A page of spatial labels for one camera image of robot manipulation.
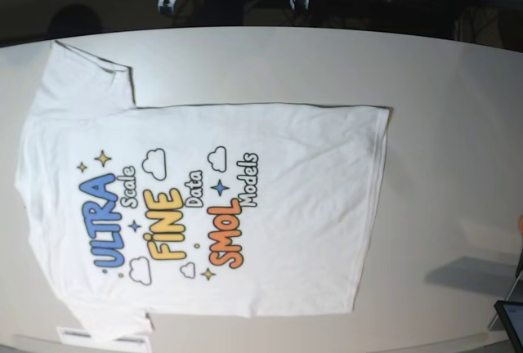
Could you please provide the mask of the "white printed T-shirt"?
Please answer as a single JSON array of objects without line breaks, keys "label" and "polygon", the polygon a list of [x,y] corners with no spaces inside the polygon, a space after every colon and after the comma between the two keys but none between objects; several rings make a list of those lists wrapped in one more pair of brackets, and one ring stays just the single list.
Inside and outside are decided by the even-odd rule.
[{"label": "white printed T-shirt", "polygon": [[150,314],[352,311],[389,109],[140,108],[131,70],[54,42],[15,185],[53,293],[100,342]]}]

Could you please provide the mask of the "white paper label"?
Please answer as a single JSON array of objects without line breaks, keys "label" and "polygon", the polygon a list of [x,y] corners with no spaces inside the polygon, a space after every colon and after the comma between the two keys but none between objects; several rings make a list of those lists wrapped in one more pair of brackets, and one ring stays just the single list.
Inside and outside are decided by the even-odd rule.
[{"label": "white paper label", "polygon": [[56,331],[60,342],[65,345],[78,346],[83,348],[121,351],[121,352],[151,352],[150,340],[148,337],[131,336],[121,337],[108,342],[96,342],[92,336],[82,329],[57,327]]}]

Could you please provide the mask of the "black tablet screen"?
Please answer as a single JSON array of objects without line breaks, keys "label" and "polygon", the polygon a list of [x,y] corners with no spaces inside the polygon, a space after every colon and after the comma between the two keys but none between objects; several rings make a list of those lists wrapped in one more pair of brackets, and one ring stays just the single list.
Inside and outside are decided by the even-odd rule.
[{"label": "black tablet screen", "polygon": [[499,300],[494,308],[514,351],[522,353],[522,303]]}]

